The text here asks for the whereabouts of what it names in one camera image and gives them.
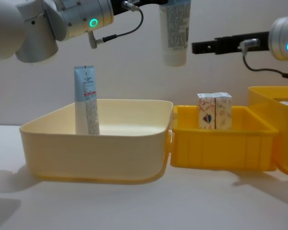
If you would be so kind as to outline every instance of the white tube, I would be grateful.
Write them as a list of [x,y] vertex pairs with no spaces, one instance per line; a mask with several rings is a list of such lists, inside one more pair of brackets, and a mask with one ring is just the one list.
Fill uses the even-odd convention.
[[169,0],[160,5],[161,42],[166,65],[182,66],[187,61],[191,0]]
[[75,119],[76,134],[99,135],[93,66],[75,67]]

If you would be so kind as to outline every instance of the green indicator light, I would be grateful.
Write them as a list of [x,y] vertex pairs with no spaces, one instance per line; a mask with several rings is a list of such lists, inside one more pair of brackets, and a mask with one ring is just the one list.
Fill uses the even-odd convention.
[[91,21],[90,21],[90,26],[91,27],[95,27],[98,25],[98,20],[96,18],[93,18]]

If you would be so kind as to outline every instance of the cable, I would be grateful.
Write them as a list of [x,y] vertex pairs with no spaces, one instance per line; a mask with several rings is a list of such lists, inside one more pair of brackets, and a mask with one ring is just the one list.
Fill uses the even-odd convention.
[[274,72],[274,73],[279,73],[280,75],[282,75],[283,78],[287,78],[288,79],[288,73],[283,73],[282,71],[279,71],[277,69],[268,69],[268,68],[264,68],[264,69],[253,69],[249,66],[249,64],[246,62],[246,58],[245,55],[243,55],[242,57],[243,59],[243,63],[246,66],[246,68],[248,68],[249,70],[253,71],[253,72],[261,72],[261,71],[269,71],[269,72]]
[[258,38],[247,39],[247,40],[244,40],[244,41],[240,42],[240,46],[239,47],[241,49],[243,63],[246,66],[246,68],[248,68],[250,71],[253,71],[253,72],[269,71],[269,72],[278,73],[278,74],[282,75],[283,78],[287,78],[288,79],[288,73],[283,73],[282,71],[279,71],[277,69],[268,69],[268,68],[253,69],[252,67],[249,66],[249,64],[246,62],[246,55],[248,53],[249,48],[258,47],[260,45],[261,45],[261,42],[260,42],[260,40]]
[[129,35],[129,34],[135,32],[135,31],[137,31],[141,27],[141,25],[143,24],[143,20],[144,20],[144,14],[143,14],[142,10],[140,8],[137,8],[137,11],[140,12],[140,14],[141,14],[141,22],[135,29],[133,29],[133,30],[131,30],[129,32],[126,32],[126,33],[119,34],[119,35],[113,34],[113,35],[110,35],[110,36],[107,36],[107,37],[103,37],[102,41],[103,42],[107,42],[107,41],[110,41],[110,40],[112,40],[114,38],[122,37],[122,36],[125,36],[125,35]]
[[142,12],[142,10],[140,8],[139,8],[138,11],[141,14],[140,24],[135,29],[133,29],[133,30],[131,30],[129,32],[123,33],[123,34],[119,34],[119,35],[117,35],[117,37],[121,37],[121,36],[125,36],[125,35],[128,35],[128,34],[131,34],[131,33],[135,32],[135,31],[137,31],[141,27],[141,25],[143,24],[143,20],[144,20],[144,14],[143,14],[143,12]]

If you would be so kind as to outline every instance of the table surface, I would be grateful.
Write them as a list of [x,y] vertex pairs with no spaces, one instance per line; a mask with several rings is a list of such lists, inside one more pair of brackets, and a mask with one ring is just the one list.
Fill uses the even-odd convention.
[[45,182],[0,126],[0,230],[288,230],[288,176],[174,168],[142,185]]

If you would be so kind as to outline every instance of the box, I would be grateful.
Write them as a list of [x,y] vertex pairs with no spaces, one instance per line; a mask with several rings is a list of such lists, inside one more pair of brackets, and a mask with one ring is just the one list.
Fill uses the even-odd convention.
[[216,92],[216,129],[231,129],[231,95],[227,92]]
[[216,127],[216,100],[212,93],[199,93],[198,96],[198,127],[215,129]]
[[29,170],[58,181],[141,184],[167,164],[173,104],[97,100],[100,135],[75,135],[74,104],[20,127]]
[[273,163],[288,174],[288,86],[249,88],[249,106],[260,117],[279,129],[273,147]]
[[171,165],[218,170],[270,170],[278,130],[251,109],[232,107],[231,130],[204,130],[197,106],[175,106]]

